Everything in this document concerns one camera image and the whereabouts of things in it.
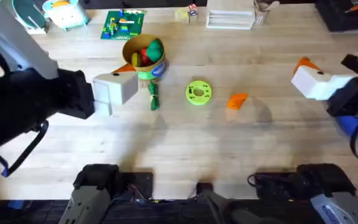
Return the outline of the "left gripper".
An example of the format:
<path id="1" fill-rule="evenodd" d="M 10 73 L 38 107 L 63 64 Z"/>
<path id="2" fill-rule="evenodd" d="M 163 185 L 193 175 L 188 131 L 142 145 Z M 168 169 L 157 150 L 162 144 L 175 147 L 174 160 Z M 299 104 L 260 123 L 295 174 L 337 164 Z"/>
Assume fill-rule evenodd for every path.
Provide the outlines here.
<path id="1" fill-rule="evenodd" d="M 80 119 L 93 113 L 110 117 L 111 105 L 125 104 L 138 89 L 137 72 L 129 64 L 94 77 L 94 96 L 81 70 L 59 69 L 50 80 L 33 69 L 0 77 L 0 146 L 55 113 Z"/>

